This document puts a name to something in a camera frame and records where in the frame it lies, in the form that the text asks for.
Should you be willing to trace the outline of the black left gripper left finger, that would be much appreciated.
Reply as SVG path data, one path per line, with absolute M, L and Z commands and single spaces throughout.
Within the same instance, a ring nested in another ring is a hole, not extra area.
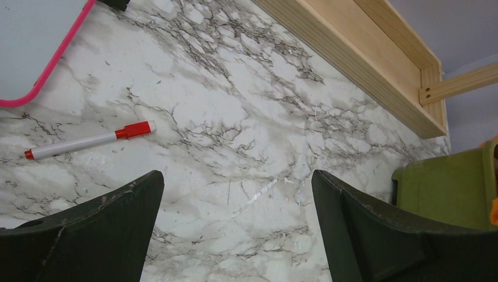
M 1 229 L 2 281 L 139 281 L 164 190 L 153 170 L 13 229 Z

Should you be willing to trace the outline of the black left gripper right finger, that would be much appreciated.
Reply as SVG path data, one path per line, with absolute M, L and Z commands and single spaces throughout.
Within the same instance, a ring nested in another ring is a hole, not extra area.
M 333 281 L 496 281 L 497 232 L 430 220 L 324 171 L 312 194 Z

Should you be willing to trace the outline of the olive green plastic basket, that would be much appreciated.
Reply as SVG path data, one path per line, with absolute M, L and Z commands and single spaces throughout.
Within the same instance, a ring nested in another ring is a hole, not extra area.
M 419 160 L 392 174 L 396 206 L 418 216 L 476 230 L 489 223 L 482 150 Z

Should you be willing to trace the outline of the orange shorts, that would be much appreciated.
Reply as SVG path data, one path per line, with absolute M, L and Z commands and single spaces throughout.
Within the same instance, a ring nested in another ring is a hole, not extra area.
M 497 227 L 497 136 L 481 143 L 489 223 Z

